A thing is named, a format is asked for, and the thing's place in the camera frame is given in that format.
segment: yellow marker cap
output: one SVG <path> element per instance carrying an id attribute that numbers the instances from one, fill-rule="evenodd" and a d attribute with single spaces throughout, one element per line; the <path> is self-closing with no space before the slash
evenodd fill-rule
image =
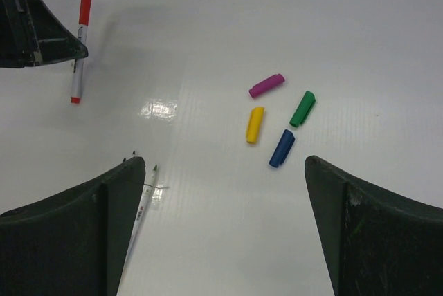
<path id="1" fill-rule="evenodd" d="M 264 107 L 255 107 L 251 112 L 249 118 L 248 129 L 246 130 L 246 141 L 249 144 L 255 144 L 260 134 L 260 127 L 262 125 L 264 114 Z"/>

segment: red marker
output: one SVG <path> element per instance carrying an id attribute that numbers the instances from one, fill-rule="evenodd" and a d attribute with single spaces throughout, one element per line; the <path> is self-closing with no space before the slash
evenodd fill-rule
<path id="1" fill-rule="evenodd" d="M 78 19 L 77 38 L 85 45 L 86 34 L 89 24 L 89 13 L 91 12 L 92 0 L 81 0 L 80 18 Z M 74 76 L 71 88 L 71 103 L 79 104 L 82 98 L 82 77 L 83 77 L 83 59 L 77 59 L 74 62 Z"/>

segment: purple marker cap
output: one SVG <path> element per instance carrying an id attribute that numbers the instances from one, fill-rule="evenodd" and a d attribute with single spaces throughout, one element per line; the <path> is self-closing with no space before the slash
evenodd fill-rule
<path id="1" fill-rule="evenodd" d="M 249 90 L 249 94 L 252 98 L 256 98 L 283 82 L 284 77 L 281 73 L 278 73 L 277 75 L 272 75 L 270 78 L 266 78 L 263 82 L 254 85 L 253 88 Z"/>

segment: white table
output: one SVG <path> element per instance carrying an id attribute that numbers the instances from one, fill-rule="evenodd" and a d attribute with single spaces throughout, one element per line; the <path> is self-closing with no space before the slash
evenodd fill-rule
<path id="1" fill-rule="evenodd" d="M 79 0 L 45 0 L 75 32 Z M 161 165 L 121 295 L 332 295 L 303 174 L 316 154 L 443 206 L 443 0 L 93 0 L 82 104 L 71 69 L 0 75 L 0 208 L 136 149 Z M 282 73 L 256 101 L 248 89 Z M 318 104 L 279 170 L 305 90 Z M 246 145 L 251 109 L 267 115 Z"/>

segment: white marker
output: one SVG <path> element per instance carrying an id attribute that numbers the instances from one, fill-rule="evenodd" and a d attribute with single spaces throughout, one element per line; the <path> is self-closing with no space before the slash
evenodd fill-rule
<path id="1" fill-rule="evenodd" d="M 155 165 L 154 169 L 152 170 L 151 181 L 147 185 L 143 186 L 140 204 L 138 204 L 138 211 L 137 211 L 137 215 L 136 215 L 136 220 L 135 220 L 134 226 L 132 228 L 131 239 L 129 240 L 129 246 L 127 247 L 125 265 L 127 263 L 129 255 L 131 254 L 132 246 L 134 244 L 134 240 L 137 236 L 137 232 L 140 227 L 140 222 L 143 218 L 143 215 L 147 211 L 147 204 L 149 203 L 151 196 L 154 193 L 153 187 L 155 187 L 156 175 L 157 175 L 157 165 Z"/>
<path id="2" fill-rule="evenodd" d="M 86 45 L 86 34 L 89 24 L 89 13 L 91 12 L 92 0 L 81 0 L 80 18 L 78 19 L 77 38 Z M 82 98 L 82 77 L 83 77 L 83 59 L 77 59 L 74 62 L 74 76 L 71 88 L 71 103 L 79 104 Z"/>

